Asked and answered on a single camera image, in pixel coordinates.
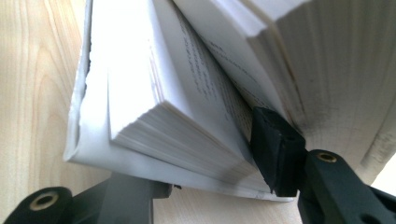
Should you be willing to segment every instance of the open book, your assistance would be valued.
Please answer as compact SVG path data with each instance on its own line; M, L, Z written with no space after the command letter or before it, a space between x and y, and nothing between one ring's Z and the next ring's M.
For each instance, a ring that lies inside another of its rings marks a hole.
M375 176L396 148L393 5L87 1L64 156L277 200L249 151L258 105L292 124L307 149L334 151ZM378 155L385 159L371 159Z

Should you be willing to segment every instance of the wooden table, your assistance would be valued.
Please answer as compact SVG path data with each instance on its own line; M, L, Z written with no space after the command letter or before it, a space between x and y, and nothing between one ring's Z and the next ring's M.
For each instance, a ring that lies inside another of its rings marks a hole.
M0 222L30 193L79 193L107 171L63 162L84 0L0 1ZM299 223L294 203L175 189L154 202L156 223Z

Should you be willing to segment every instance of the wooden surface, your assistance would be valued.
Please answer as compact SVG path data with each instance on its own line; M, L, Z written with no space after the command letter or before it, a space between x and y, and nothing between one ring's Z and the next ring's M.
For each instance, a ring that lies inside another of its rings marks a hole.
M62 160L81 44L83 0L0 1L0 223L49 186L79 193L108 172ZM156 223L299 223L294 203L195 189L154 202Z

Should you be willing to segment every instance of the book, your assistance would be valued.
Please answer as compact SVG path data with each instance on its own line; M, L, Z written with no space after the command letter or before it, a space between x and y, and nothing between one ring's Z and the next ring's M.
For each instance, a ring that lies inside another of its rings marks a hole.
M287 201L250 155L258 105L292 124L307 149L334 151L362 176L385 165L370 158L386 154L373 142L387 145L388 159L396 148L395 6L174 2L87 1L67 161Z

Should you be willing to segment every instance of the metal grommet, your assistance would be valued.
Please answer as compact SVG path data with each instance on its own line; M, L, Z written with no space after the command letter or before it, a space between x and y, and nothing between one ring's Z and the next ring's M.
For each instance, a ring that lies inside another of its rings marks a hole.
M58 199L59 195L56 191L42 193L30 203L29 208L33 211L40 211L55 204Z
M327 153L327 152L319 152L317 154L317 157L321 161L326 161L326 162L337 162L337 158L335 158L332 154Z

